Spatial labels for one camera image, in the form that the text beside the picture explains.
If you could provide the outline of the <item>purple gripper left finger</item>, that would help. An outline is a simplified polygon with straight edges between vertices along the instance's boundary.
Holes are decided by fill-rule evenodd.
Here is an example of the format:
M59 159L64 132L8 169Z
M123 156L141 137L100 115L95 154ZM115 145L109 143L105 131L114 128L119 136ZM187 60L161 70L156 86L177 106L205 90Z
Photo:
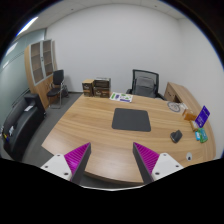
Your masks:
M91 143L86 143L69 153L56 154L41 168L77 185L80 184L91 154Z

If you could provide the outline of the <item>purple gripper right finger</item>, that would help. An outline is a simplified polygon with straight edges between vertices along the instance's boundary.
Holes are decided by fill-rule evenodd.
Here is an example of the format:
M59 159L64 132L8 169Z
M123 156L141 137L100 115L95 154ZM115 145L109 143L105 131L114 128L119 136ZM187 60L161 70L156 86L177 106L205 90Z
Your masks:
M134 142L133 154L145 184L152 183L183 168L168 153L158 154Z

